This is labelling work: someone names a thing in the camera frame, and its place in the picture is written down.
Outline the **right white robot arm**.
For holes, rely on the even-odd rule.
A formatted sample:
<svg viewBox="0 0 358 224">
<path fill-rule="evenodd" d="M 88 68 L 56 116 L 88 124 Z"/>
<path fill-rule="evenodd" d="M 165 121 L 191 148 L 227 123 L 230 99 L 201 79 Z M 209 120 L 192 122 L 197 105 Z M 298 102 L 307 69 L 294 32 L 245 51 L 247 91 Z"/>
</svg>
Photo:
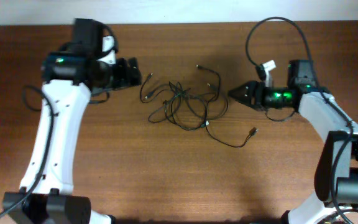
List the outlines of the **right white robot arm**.
<svg viewBox="0 0 358 224">
<path fill-rule="evenodd" d="M 341 214 L 358 212 L 358 124 L 318 86 L 309 60 L 291 60 L 287 87 L 275 88 L 269 72 L 274 61 L 259 65 L 258 81 L 249 81 L 228 95 L 256 111 L 292 108 L 324 142 L 314 175 L 314 192 L 287 210 L 280 223 L 337 223 Z"/>
</svg>

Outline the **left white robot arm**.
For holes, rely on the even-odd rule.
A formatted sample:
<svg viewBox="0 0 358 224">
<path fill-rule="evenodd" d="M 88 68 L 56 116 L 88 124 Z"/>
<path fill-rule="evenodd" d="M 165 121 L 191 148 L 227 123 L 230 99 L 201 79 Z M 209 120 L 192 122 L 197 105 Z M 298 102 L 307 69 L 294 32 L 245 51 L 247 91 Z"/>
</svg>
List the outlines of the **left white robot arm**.
<svg viewBox="0 0 358 224">
<path fill-rule="evenodd" d="M 16 223 L 105 223 L 112 215 L 94 211 L 88 197 L 73 195 L 73 161 L 85 109 L 100 95 L 138 86 L 135 58 L 117 58 L 119 44 L 109 26 L 75 19 L 71 41 L 42 65 L 40 121 L 29 165 L 18 192 L 7 192 L 3 214 Z"/>
</svg>

